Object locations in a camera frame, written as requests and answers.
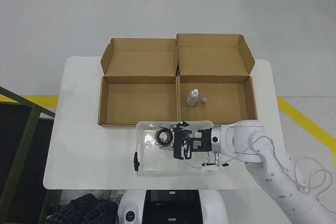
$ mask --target yellow floor line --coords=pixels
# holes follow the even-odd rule
[[[58,96],[23,96],[24,98],[45,107],[56,107]],[[0,101],[14,102],[13,100],[0,96]],[[311,121],[308,117],[296,110],[288,102],[281,97],[277,97],[279,110],[285,113],[294,122],[300,125],[303,129],[307,130],[312,136],[317,138],[321,143],[326,145],[332,153],[333,160],[336,166],[336,139],[329,133],[320,128],[317,124]]]
[[[291,118],[294,122],[307,130],[312,136],[317,138],[322,144],[326,145],[332,153],[332,157],[336,167],[336,139],[329,133],[320,128],[317,124],[311,121],[308,117],[296,110],[288,102],[281,97],[277,97],[279,110]]]
[[[28,99],[40,106],[44,107],[56,107],[58,96],[22,96],[25,99]],[[15,102],[6,96],[0,96],[1,102]]]

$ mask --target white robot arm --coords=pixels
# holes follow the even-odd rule
[[[233,145],[227,136],[233,132]],[[296,170],[298,183],[291,177],[294,164],[287,154],[276,155],[272,139],[262,123],[244,120],[212,129],[212,152],[229,155],[245,162],[259,186],[278,204],[293,224],[336,223],[319,202],[308,194],[307,182]]]

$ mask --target white table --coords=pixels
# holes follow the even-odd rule
[[[66,61],[43,184],[47,189],[259,189],[244,164],[205,177],[141,177],[133,168],[134,128],[97,125],[101,57]],[[277,151],[284,143],[270,63],[256,60],[251,73],[258,119]]]

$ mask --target open cardboard box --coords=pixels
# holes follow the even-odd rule
[[[255,60],[242,35],[177,34],[180,120],[231,124],[257,119],[250,72]],[[191,90],[199,99],[188,106]],[[201,98],[207,98],[203,105]]]
[[[179,120],[175,39],[111,39],[101,65],[100,126]]]

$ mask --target plaid shirt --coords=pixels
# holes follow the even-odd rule
[[[47,219],[48,224],[115,224],[117,205],[110,199],[96,199],[86,194],[63,207]]]

